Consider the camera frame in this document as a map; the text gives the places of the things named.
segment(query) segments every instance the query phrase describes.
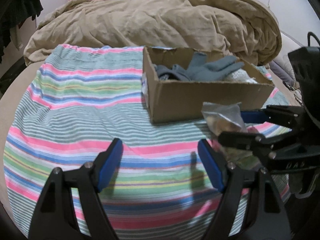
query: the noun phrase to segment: black cable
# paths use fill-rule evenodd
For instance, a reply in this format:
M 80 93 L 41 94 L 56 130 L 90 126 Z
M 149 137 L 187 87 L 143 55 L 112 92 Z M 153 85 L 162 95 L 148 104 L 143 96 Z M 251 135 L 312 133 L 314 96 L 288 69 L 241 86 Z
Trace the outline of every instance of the black cable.
M 320 46 L 320 40 L 318 39 L 317 35 L 315 35 L 313 32 L 308 32 L 308 47 L 310 47 L 310 36 L 314 37 Z

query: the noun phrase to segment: striped blanket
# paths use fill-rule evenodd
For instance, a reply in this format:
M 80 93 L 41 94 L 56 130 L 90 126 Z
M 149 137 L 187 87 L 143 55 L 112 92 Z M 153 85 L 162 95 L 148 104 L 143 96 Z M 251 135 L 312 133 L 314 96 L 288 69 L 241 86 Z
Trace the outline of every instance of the striped blanket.
M 59 45 L 38 70 L 17 108 L 4 150 L 4 171 L 15 223 L 25 235 L 51 170 L 76 169 L 124 143 L 110 185 L 100 194 L 120 239 L 178 236 L 200 239 L 220 200 L 196 153 L 209 138 L 204 120 L 153 126 L 141 96 L 142 47 L 101 49 Z M 287 100 L 275 89 L 267 104 Z M 269 123 L 266 135 L 285 132 Z M 247 157 L 244 166 L 257 163 Z M 275 177 L 285 198 L 286 177 Z M 76 190 L 81 231 L 89 234 Z M 232 234 L 241 226 L 246 192 Z

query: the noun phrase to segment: screw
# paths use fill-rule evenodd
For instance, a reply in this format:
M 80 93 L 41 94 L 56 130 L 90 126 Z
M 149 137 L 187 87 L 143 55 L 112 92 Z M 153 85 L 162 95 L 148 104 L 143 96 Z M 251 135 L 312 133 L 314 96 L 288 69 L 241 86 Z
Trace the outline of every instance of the screw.
M 230 162 L 228 163 L 228 168 L 234 170 L 236 168 L 236 165 L 233 162 Z
M 92 166 L 93 166 L 93 162 L 86 162 L 84 164 L 84 166 L 87 168 L 87 169 L 90 169 Z
M 61 168 L 59 168 L 59 167 L 56 167 L 53 169 L 54 174 L 58 174 L 60 171 L 61 171 Z
M 275 152 L 270 152 L 268 156 L 271 160 L 274 160 L 277 157 L 277 154 Z
M 265 167 L 261 168 L 260 171 L 263 173 L 263 174 L 267 174 L 267 169 Z
M 260 142 L 260 141 L 262 140 L 262 138 L 261 138 L 261 136 L 256 136 L 256 137 L 255 137 L 255 140 L 256 140 L 257 142 Z

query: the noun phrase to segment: clear plastic bag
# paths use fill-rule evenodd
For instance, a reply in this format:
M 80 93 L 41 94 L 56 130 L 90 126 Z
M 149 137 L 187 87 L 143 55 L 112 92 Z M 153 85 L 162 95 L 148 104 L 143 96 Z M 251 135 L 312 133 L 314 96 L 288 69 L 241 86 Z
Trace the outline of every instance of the clear plastic bag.
M 224 106 L 208 102 L 203 103 L 201 110 L 202 115 L 210 131 L 215 136 L 218 137 L 223 131 L 248 132 L 240 114 L 239 104 L 240 103 Z M 219 148 L 219 151 L 223 154 L 227 162 L 235 162 L 242 168 L 252 168 L 251 160 L 247 160 L 241 165 L 241 161 L 246 157 L 252 156 L 251 151 L 222 147 L 221 145 L 219 145 Z
M 204 102 L 201 113 L 212 133 L 219 136 L 223 131 L 247 132 L 240 114 L 239 104 L 220 105 Z

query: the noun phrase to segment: blue gripper pad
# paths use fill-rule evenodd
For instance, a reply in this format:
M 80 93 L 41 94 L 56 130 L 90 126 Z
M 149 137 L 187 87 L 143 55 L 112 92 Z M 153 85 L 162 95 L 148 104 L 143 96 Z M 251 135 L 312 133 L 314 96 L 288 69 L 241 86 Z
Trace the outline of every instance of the blue gripper pad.
M 224 192 L 228 183 L 228 170 L 223 155 L 215 152 L 206 139 L 198 142 L 198 154 L 212 186 Z
M 269 117 L 263 110 L 241 111 L 241 117 L 245 123 L 264 123 L 269 121 Z
M 113 173 L 118 166 L 123 152 L 122 141 L 115 138 L 105 152 L 99 153 L 94 160 L 98 183 L 96 188 L 101 192 L 109 185 Z

